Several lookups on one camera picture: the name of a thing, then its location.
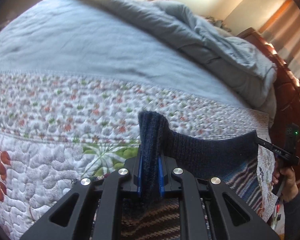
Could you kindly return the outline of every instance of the metal screw cap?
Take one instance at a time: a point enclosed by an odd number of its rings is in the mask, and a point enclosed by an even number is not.
[[[218,178],[218,177],[213,177],[212,179],[211,179],[211,183],[212,184],[220,184],[220,182],[221,182],[221,180]]]
[[[173,169],[173,173],[174,174],[182,174],[183,173],[183,169],[181,169],[181,168],[175,168],[175,169]]]
[[[126,168],[122,168],[120,170],[118,170],[120,175],[126,175],[129,171]]]
[[[81,184],[84,185],[84,186],[87,186],[91,183],[91,180],[89,178],[83,178],[81,180]]]

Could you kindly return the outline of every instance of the black device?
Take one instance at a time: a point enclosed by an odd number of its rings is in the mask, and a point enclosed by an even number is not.
[[[279,169],[283,167],[295,166],[299,164],[299,157],[295,155],[298,134],[299,126],[292,123],[286,128],[286,136],[283,149],[260,138],[257,139],[257,143],[276,154],[276,158],[279,163]],[[272,193],[280,197],[285,181],[286,176],[281,175],[279,177],[279,182],[273,186]]]
[[[279,236],[219,178],[196,179],[161,154],[159,192],[178,198],[181,240],[208,240],[203,200],[212,240],[278,240]],[[141,194],[142,156],[105,179],[77,182],[20,240],[119,240],[123,198]]]

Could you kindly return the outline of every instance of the wooden headboard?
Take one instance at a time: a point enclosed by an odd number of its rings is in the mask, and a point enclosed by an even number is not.
[[[249,28],[237,36],[255,45],[277,65],[278,73],[274,83],[277,112],[269,134],[272,143],[283,148],[287,124],[297,124],[299,126],[299,135],[296,155],[300,158],[300,84],[298,79],[293,76],[285,61],[278,56],[272,45],[268,44],[255,29]],[[296,172],[297,185],[300,187],[300,164],[294,167],[294,170]]]

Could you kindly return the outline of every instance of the green leaf pattern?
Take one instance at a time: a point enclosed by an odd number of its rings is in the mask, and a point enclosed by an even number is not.
[[[123,167],[128,158],[137,156],[138,143],[131,140],[129,143],[85,143],[82,144],[84,154],[94,155],[94,158],[85,168],[82,178],[103,176]]]

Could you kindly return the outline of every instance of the gray sleeve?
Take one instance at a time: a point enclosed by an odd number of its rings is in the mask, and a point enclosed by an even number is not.
[[[283,203],[285,224],[284,240],[292,240],[300,229],[300,193],[287,203]]]

